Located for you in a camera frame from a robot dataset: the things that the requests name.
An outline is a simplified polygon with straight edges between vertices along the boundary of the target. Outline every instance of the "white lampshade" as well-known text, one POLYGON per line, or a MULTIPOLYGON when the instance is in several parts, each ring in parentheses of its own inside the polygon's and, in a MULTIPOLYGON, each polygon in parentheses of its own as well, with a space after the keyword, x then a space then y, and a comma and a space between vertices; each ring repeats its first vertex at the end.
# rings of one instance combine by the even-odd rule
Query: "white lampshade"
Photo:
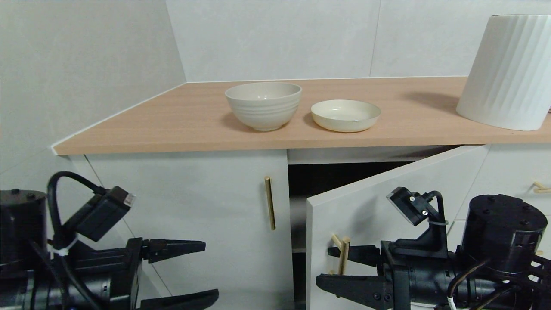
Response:
POLYGON ((476 122, 538 130, 551 106, 551 15, 490 17, 457 112, 476 122))

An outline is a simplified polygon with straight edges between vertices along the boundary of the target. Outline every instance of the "wall tile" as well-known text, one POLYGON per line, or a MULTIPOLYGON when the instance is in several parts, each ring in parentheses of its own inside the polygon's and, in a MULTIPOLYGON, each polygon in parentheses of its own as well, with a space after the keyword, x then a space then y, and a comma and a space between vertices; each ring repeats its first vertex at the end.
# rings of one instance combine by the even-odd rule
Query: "wall tile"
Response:
POLYGON ((380 1, 167 1, 187 80, 369 76, 380 1))
POLYGON ((0 171, 185 81, 164 1, 0 6, 0 171))
POLYGON ((551 14, 551 1, 383 0, 371 76, 466 76, 496 14, 551 14))

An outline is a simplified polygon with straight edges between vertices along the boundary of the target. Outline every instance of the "black robotic gripper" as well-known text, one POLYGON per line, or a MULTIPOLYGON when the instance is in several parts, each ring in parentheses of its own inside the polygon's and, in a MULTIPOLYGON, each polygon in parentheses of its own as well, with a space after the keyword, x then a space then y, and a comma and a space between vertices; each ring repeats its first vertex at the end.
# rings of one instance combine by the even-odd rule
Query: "black robotic gripper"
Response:
MULTIPOLYGON (((540 210, 514 197, 477 196, 461 245, 448 252, 439 192, 397 188, 388 198, 412 224, 428 219, 429 228, 415 240, 381 241, 380 249, 349 247, 348 260, 376 267, 377 275, 321 274, 320 289, 377 310, 410 310, 411 302, 445 310, 448 296, 457 308, 551 309, 551 261, 536 255, 547 226, 540 210), (429 204, 434 196, 438 211, 429 204)), ((329 248, 328 255, 340 251, 329 248)))
MULTIPOLYGON (((62 226, 64 239, 70 242, 77 232, 92 240, 101 238, 130 209, 125 205, 128 198, 128 193, 117 187, 96 193, 62 226)), ((58 255, 50 260, 45 201, 46 195, 39 191, 0 191, 0 310, 58 309, 62 305, 93 309, 78 290, 82 288, 68 281, 58 255)), ((136 308, 142 260, 151 264, 201 252, 205 246, 201 241, 132 238, 124 248, 94 250, 76 241, 64 259, 99 308, 132 310, 136 308)), ((141 309, 202 310, 217 299, 218 290, 210 290, 142 300, 141 309)))

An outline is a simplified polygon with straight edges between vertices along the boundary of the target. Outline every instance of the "cream bowl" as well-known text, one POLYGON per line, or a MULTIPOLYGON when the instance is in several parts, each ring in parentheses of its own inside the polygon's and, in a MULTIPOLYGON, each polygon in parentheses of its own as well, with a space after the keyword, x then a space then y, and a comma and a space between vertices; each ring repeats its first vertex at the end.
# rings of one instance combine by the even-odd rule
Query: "cream bowl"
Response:
POLYGON ((291 120, 302 88, 283 82, 258 82, 226 90, 231 111, 243 124, 259 131, 276 130, 291 120))
POLYGON ((381 109, 371 103, 357 100, 327 100, 311 108, 316 124, 339 132, 363 131, 375 124, 381 109))

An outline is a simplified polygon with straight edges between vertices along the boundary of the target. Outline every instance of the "bowl rim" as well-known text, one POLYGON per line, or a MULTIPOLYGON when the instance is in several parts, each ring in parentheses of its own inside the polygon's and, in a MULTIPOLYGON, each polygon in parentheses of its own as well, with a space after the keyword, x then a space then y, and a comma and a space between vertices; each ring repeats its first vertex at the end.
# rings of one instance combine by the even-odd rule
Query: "bowl rim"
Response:
POLYGON ((375 104, 373 104, 373 103, 366 102, 366 101, 354 100, 354 99, 330 99, 330 100, 324 100, 324 101, 320 101, 320 102, 316 102, 316 103, 312 104, 312 106, 310 107, 310 113, 313 114, 313 115, 316 115, 317 117, 324 118, 324 119, 326 119, 326 120, 341 121, 341 122, 359 122, 359 121, 367 121, 367 120, 374 120, 374 119, 377 119, 379 116, 381 116, 382 110, 381 110, 381 108, 379 108, 377 105, 375 105, 375 104), (373 107, 375 107, 376 110, 377 110, 377 113, 376 113, 376 115, 373 116, 373 117, 358 118, 358 119, 355 119, 355 120, 343 120, 343 119, 330 119, 330 118, 328 118, 328 117, 325 117, 325 116, 323 116, 323 115, 320 115, 320 114, 314 112, 314 106, 315 106, 316 104, 326 103, 326 102, 329 102, 329 101, 355 101, 355 102, 360 102, 360 103, 366 104, 366 105, 368 105, 368 106, 373 106, 373 107))
POLYGON ((265 100, 288 98, 288 97, 291 97, 291 96, 296 96, 297 94, 300 94, 302 92, 302 87, 298 84, 287 83, 287 82, 275 82, 275 81, 274 82, 269 82, 269 81, 266 81, 266 82, 253 82, 253 83, 245 83, 245 84, 236 85, 236 86, 233 86, 233 87, 230 87, 230 88, 226 89, 226 91, 224 92, 224 95, 226 96, 226 98, 239 100, 239 101, 246 101, 246 102, 263 101, 263 100, 258 100, 258 99, 240 99, 240 98, 236 98, 236 97, 232 97, 232 96, 228 95, 228 92, 232 89, 235 89, 235 88, 238 88, 238 87, 244 87, 244 86, 247 86, 247 85, 253 85, 253 84, 286 84, 286 85, 296 86, 296 87, 299 88, 296 92, 294 92, 292 94, 281 96, 281 97, 276 97, 276 98, 265 99, 265 100))

